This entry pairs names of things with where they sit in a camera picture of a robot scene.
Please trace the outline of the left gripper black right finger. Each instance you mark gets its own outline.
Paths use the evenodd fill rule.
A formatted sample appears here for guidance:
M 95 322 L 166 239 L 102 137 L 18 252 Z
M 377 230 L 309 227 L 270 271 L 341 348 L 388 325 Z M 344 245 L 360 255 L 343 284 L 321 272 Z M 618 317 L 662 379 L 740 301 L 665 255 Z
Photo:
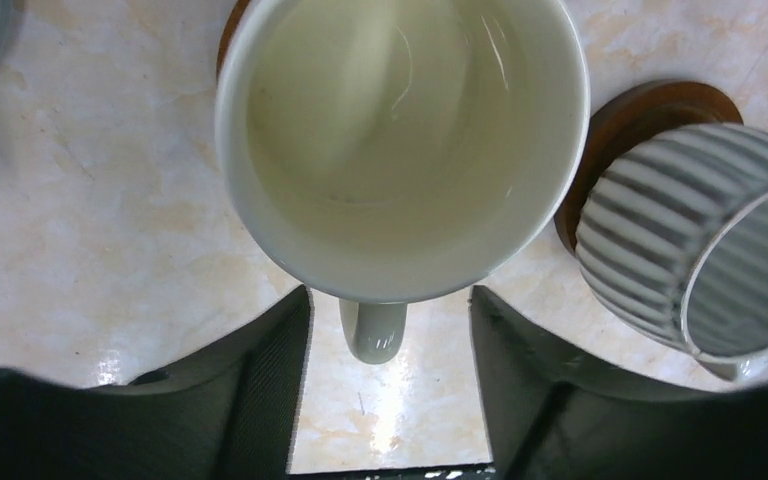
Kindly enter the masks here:
M 476 286 L 470 324 L 504 479 L 768 479 L 768 383 L 707 392 L 625 370 Z

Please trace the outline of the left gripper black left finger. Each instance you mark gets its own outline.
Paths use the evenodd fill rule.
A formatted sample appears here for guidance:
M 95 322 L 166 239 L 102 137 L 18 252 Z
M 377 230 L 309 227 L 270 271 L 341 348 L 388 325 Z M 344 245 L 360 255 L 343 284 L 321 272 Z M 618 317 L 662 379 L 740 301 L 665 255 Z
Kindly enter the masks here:
M 0 368 L 0 479 L 283 479 L 311 324 L 300 287 L 124 385 Z

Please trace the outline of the ribbed grey mug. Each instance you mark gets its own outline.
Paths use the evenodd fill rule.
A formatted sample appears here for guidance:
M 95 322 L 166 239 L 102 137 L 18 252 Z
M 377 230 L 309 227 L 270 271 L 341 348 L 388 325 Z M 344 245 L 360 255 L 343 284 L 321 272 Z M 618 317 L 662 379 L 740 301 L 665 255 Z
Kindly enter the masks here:
M 768 132 L 688 125 L 614 160 L 575 254 L 596 299 L 639 333 L 741 382 L 768 360 Z

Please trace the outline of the pale yellow mug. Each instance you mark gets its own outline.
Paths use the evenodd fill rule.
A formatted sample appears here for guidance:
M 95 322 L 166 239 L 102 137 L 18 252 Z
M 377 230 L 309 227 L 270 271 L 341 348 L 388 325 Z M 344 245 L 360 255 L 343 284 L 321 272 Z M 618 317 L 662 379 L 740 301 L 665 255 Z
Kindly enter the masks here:
M 250 1 L 215 143 L 264 253 L 393 359 L 410 304 L 485 279 L 549 223 L 590 116 L 561 1 Z

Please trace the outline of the dark brown wooden coaster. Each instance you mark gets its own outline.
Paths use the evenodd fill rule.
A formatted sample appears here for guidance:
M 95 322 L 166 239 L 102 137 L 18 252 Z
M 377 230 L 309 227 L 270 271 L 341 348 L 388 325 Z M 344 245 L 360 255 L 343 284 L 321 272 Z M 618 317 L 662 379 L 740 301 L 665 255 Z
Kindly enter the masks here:
M 232 8 L 220 37 L 216 58 L 216 79 L 219 79 L 231 40 L 250 0 L 237 0 Z
M 582 208 L 602 173 L 619 156 L 660 133 L 685 125 L 742 122 L 740 110 L 727 94 L 692 80 L 645 82 L 607 102 L 590 119 L 578 170 L 554 216 L 564 248 L 571 255 L 575 253 Z

